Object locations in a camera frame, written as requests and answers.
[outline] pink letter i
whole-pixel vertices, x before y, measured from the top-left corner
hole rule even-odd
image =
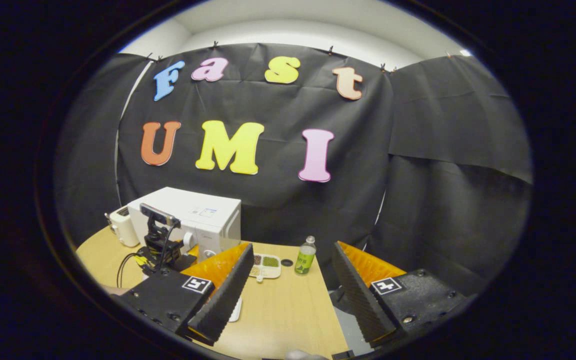
[[[305,182],[326,183],[330,180],[330,173],[326,171],[328,144],[335,135],[321,129],[306,129],[301,134],[306,138],[306,162],[299,178]]]

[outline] gray floor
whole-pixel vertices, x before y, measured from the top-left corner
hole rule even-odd
[[[372,352],[373,349],[368,342],[364,341],[364,337],[361,330],[359,330],[359,324],[357,324],[357,319],[354,315],[347,314],[336,307],[334,308],[334,312],[336,313],[336,318],[339,320],[339,325],[341,325],[345,342],[354,355],[358,356]]]

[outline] water bottle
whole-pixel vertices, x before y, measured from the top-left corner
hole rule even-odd
[[[312,235],[306,237],[306,242],[299,248],[299,256],[297,256],[297,262],[295,262],[294,265],[294,272],[301,275],[308,274],[308,271],[311,270],[316,251],[315,237]]]

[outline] foam letter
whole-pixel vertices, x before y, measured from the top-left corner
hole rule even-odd
[[[230,165],[233,173],[254,175],[259,168],[255,164],[255,152],[259,135],[264,132],[264,126],[256,122],[243,123],[232,139],[228,137],[224,123],[219,120],[209,120],[201,126],[205,130],[201,156],[194,165],[198,169],[213,170],[214,157],[219,169],[224,170],[235,155],[235,161]]]
[[[143,125],[143,138],[141,139],[141,158],[149,166],[162,166],[166,164],[172,154],[172,146],[175,143],[177,129],[181,128],[179,121],[168,121],[164,124],[166,137],[164,138],[164,148],[160,153],[153,151],[155,134],[162,127],[158,122],[147,122]]]
[[[197,81],[206,79],[208,82],[216,82],[224,76],[226,65],[228,65],[228,60],[223,57],[206,59],[201,63],[201,67],[192,72],[190,77]]]
[[[277,56],[268,63],[270,70],[265,71],[265,80],[269,83],[290,84],[299,77],[299,71],[295,68],[301,65],[297,57]]]
[[[174,82],[179,79],[179,69],[183,68],[185,63],[179,61],[178,63],[169,66],[166,70],[155,75],[154,80],[157,82],[157,93],[155,94],[155,101],[163,98],[164,96],[170,94],[174,89]]]
[[[351,67],[338,67],[332,70],[336,75],[336,91],[341,96],[350,100],[358,100],[362,96],[362,92],[355,89],[355,82],[362,82],[364,78],[355,73],[355,69]]]
[[[306,129],[301,134],[306,138],[306,162],[299,171],[299,178],[305,182],[326,183],[331,178],[326,171],[328,144],[335,135],[321,129]]]

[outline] white ceiling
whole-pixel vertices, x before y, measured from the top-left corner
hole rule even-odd
[[[317,21],[380,37],[423,59],[463,49],[427,23],[378,0],[210,0],[174,19],[192,34],[257,20]]]

